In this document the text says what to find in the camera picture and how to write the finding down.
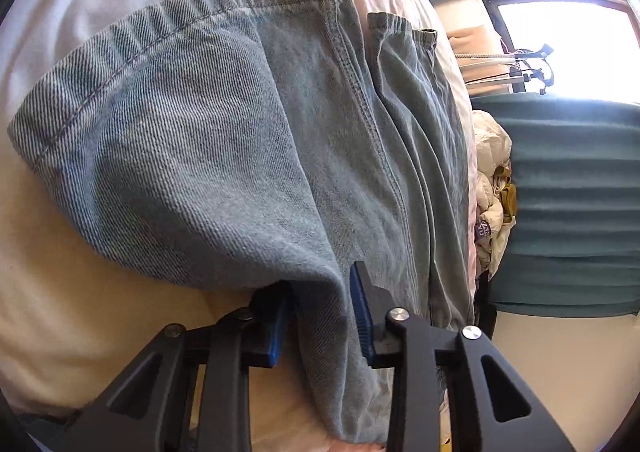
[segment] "window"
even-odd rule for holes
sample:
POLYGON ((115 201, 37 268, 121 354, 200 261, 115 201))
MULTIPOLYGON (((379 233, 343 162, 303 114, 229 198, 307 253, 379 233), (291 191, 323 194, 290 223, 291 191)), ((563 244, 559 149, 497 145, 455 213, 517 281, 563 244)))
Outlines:
MULTIPOLYGON (((638 30, 625 7, 604 0, 486 0, 509 50, 555 52, 547 57, 555 82, 546 92, 640 103, 638 30)), ((534 68, 544 63, 534 61, 534 68)), ((539 91, 538 79, 524 85, 539 91)))

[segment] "jeans seam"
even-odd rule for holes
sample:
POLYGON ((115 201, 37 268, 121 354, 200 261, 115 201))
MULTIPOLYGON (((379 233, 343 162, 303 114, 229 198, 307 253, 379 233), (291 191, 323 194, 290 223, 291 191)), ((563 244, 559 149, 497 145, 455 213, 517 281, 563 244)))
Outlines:
MULTIPOLYGON (((339 21, 337 19, 337 15, 338 15, 337 0, 334 3, 334 9, 332 10, 332 13, 335 17, 335 24, 336 25, 339 24, 339 21)), ((330 29, 334 29, 334 26, 332 24, 328 24, 328 26, 330 29)), ((362 90, 362 86, 360 86, 357 82, 358 79, 357 79, 357 76, 355 75, 355 71, 353 70, 353 63, 351 62, 348 55, 346 56, 344 55, 344 52, 346 51, 345 49, 346 39, 344 39, 343 32, 341 31, 340 28, 335 28, 335 30, 340 39, 340 43, 337 43, 336 50, 335 50, 338 56, 338 60, 340 61, 340 64, 344 69, 348 82, 351 84, 351 90, 353 91, 353 94, 356 99, 355 102, 361 111, 365 125, 367 126, 369 130, 369 134, 374 141, 373 145, 375 147, 376 154, 378 155, 378 158, 382 163, 383 171, 385 172, 386 178, 390 182, 391 190, 401 210, 402 231, 404 232, 404 241, 406 243, 407 251, 409 252, 408 257, 410 259, 409 270, 412 276, 411 279, 412 279, 413 286, 414 288, 418 288, 418 280, 417 280, 418 274, 417 274, 417 271, 415 270, 414 247, 412 245, 411 234, 408 229, 408 221, 407 221, 408 217, 406 213, 406 206, 404 205, 404 200, 402 199, 400 186, 398 184, 398 181, 396 180, 395 174, 391 169, 388 159, 386 158, 386 154, 384 152, 384 149, 382 147, 382 142, 380 140, 380 134, 378 132, 377 127, 375 126, 375 121, 372 118, 372 112, 370 111, 370 108, 369 108, 369 102, 367 101, 366 95, 362 90)))
MULTIPOLYGON (((438 58, 434 52, 434 50, 430 50, 427 48, 423 48, 426 52, 426 54, 429 56, 431 65, 432 65, 432 70, 434 73, 434 78, 433 81, 435 82, 435 85, 438 87, 438 90, 440 91, 443 100, 445 103, 450 104, 450 102, 452 102, 453 96, 452 96, 452 92, 451 92, 451 87, 449 86, 448 81, 446 80, 446 78, 444 78, 444 81, 442 81, 439 76, 436 74, 438 71, 442 71, 442 68, 440 66, 440 63, 438 61, 438 58)), ((467 143, 466 137, 464 136, 464 129, 462 127, 462 121, 460 119, 460 113, 458 112, 457 108, 454 108, 454 112, 455 112, 455 118, 458 119, 458 124, 460 125, 460 131, 463 133, 463 142, 467 143)), ((465 153, 465 163, 466 163, 466 188, 468 189, 469 187, 469 183, 468 183, 468 161, 466 159, 466 155, 468 154, 468 149, 465 146, 464 147, 464 153, 465 153)), ((466 222, 465 222, 465 226, 468 226, 468 204, 467 204, 467 208, 466 208, 466 216, 465 216, 466 222)), ((469 283, 469 275, 468 275, 468 259, 469 259, 469 248, 468 248, 468 235, 465 236, 466 237, 466 241, 467 241, 467 248, 466 248, 466 252, 463 252, 463 255, 465 255, 465 259, 466 259, 466 265, 465 265, 465 284, 468 285, 469 283)), ((469 295, 468 298, 468 305, 467 305, 467 310, 466 310, 466 320, 469 321, 469 317, 470 315, 473 314, 473 310, 474 310, 474 299, 472 295, 469 295)))
MULTIPOLYGON (((107 87, 120 73, 122 73, 122 71, 126 70, 131 64, 133 64, 136 60, 138 60, 140 57, 145 55, 146 52, 151 50, 153 47, 160 44, 162 41, 166 41, 167 39, 170 39, 176 36, 178 33, 182 32, 183 30, 186 30, 190 26, 196 25, 199 22, 211 19, 212 17, 217 16, 219 14, 224 14, 226 12, 231 12, 233 10, 237 10, 241 8, 249 8, 251 10, 268 9, 268 8, 290 6, 290 5, 302 4, 302 3, 322 3, 324 1, 330 1, 330 0, 293 0, 293 1, 288 1, 284 3, 269 3, 269 4, 252 5, 252 6, 238 5, 238 6, 234 6, 226 9, 219 9, 219 10, 216 10, 215 12, 206 14, 205 16, 201 16, 194 20, 191 20, 188 23, 173 29, 169 33, 165 34, 164 36, 154 39, 153 41, 149 42, 142 48, 138 49, 134 55, 132 55, 126 61, 124 61, 124 63, 119 65, 119 67, 117 67, 113 71, 113 73, 110 74, 110 76, 108 76, 100 85, 94 88, 94 90, 87 96, 87 98, 84 99, 84 101, 82 101, 82 103, 76 108, 76 110, 73 111, 71 115, 69 115, 66 121, 63 122, 63 124, 60 126, 60 129, 56 132, 56 134, 47 142, 47 146, 45 147, 45 149, 36 157, 34 167, 38 168, 40 166, 42 160, 45 158, 45 156, 47 156, 47 153, 49 153, 49 151, 52 150, 52 148, 55 145, 57 145, 58 142, 60 142, 60 139, 65 134, 66 130, 68 130, 71 124, 76 120, 76 118, 78 118, 78 115, 86 108, 89 102, 91 102, 100 91, 102 91, 105 87, 107 87)), ((81 46, 78 50, 83 50, 83 49, 84 49, 84 45, 81 46)))

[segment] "sunlight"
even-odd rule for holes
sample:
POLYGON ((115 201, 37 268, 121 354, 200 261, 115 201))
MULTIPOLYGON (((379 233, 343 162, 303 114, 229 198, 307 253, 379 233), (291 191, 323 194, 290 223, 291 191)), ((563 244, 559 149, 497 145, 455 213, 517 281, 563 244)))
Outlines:
MULTIPOLYGON (((538 50, 546 42, 555 50, 547 58, 556 73, 548 93, 640 102, 640 47, 625 12, 553 1, 499 9, 516 49, 538 50)), ((541 87, 537 79, 526 84, 527 91, 541 87)))

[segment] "pile of clothes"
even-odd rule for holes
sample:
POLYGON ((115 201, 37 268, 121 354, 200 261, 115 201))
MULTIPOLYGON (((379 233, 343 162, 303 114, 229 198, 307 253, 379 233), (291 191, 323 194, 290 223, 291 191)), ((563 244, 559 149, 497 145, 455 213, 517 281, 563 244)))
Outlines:
POLYGON ((498 270, 518 209, 516 187, 511 181, 511 138, 486 111, 473 111, 478 152, 478 202, 474 233, 476 277, 498 270))

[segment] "white bedding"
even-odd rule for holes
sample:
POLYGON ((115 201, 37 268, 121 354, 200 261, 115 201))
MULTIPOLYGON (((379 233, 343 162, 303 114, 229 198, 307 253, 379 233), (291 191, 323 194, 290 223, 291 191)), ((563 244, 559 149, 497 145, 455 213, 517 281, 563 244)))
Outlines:
MULTIPOLYGON (((6 126, 24 95, 72 49, 159 0, 17 0, 0 26, 0 385, 18 410, 65 414, 90 402, 165 324, 208 325, 250 292, 215 296, 141 277, 105 261, 75 233, 18 158, 6 126)), ((449 79, 469 156, 473 285, 476 154, 471 108, 444 28, 427 0, 354 0, 368 12, 404 16, 440 31, 437 57, 449 79)), ((254 450, 326 451, 334 445, 288 348, 274 371, 252 371, 254 450)))

